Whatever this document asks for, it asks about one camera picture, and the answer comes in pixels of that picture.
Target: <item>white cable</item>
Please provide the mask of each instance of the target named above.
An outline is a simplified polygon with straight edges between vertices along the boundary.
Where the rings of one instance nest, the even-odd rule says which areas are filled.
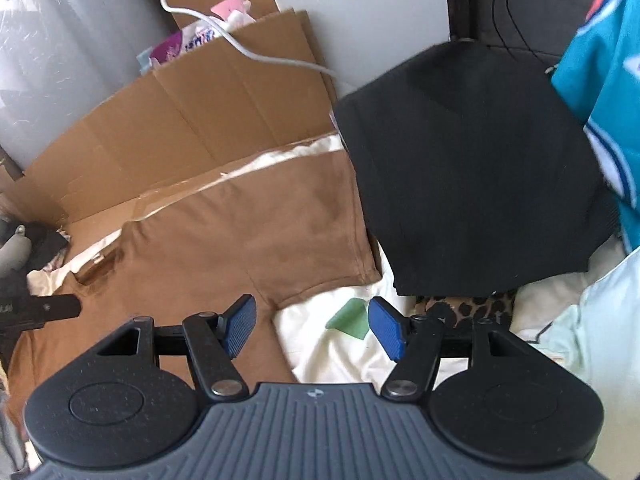
[[[167,12],[178,12],[179,14],[187,14],[188,16],[193,16],[194,18],[198,18],[200,20],[204,20],[205,22],[209,23],[209,25],[213,27],[223,38],[225,38],[225,40],[231,43],[231,45],[233,45],[238,50],[238,52],[240,52],[241,54],[244,54],[249,59],[253,59],[255,61],[260,61],[263,63],[273,63],[273,64],[279,64],[279,65],[289,65],[289,66],[299,66],[301,68],[309,68],[311,70],[317,70],[318,72],[327,74],[328,76],[331,76],[335,80],[340,80],[337,73],[335,73],[333,70],[329,70],[328,68],[321,65],[317,65],[315,63],[309,63],[306,61],[301,61],[299,59],[286,59],[283,57],[261,56],[260,54],[251,52],[250,50],[242,46],[242,44],[240,44],[238,40],[236,40],[236,38],[234,38],[231,34],[229,34],[224,28],[220,27],[209,16],[206,16],[203,13],[198,12],[197,10],[185,9],[183,7],[170,7],[167,4],[166,0],[160,0],[160,4],[162,5],[162,8]]]

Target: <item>green object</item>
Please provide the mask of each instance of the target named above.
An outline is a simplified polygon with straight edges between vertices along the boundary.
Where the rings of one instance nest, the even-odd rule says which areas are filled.
[[[339,330],[360,340],[364,339],[369,331],[367,302],[360,298],[351,298],[324,327]]]

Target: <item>cardboard sheet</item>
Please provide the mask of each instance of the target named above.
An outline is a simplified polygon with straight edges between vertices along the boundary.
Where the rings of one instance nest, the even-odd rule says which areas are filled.
[[[315,61],[293,11],[235,35],[266,56]],[[252,61],[218,39],[103,102],[27,168],[26,182],[53,204],[40,216],[77,222],[151,189],[327,133],[330,109],[319,73]]]

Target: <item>blue jacket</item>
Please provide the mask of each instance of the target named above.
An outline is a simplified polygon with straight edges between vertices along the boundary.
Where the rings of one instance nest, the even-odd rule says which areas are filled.
[[[640,0],[595,0],[552,83],[619,197],[630,252],[640,246]]]

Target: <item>black round pad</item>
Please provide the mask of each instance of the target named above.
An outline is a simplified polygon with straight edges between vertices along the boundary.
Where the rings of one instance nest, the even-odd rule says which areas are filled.
[[[91,356],[41,384],[24,423],[44,458],[106,469],[159,456],[190,432],[197,415],[194,391],[171,373],[130,356]]]
[[[145,397],[133,386],[98,383],[81,388],[71,397],[71,413],[86,424],[109,426],[124,422],[142,409]]]
[[[472,367],[434,390],[431,419],[454,446],[484,462],[530,469],[585,460],[600,433],[602,404],[556,368],[508,357]]]

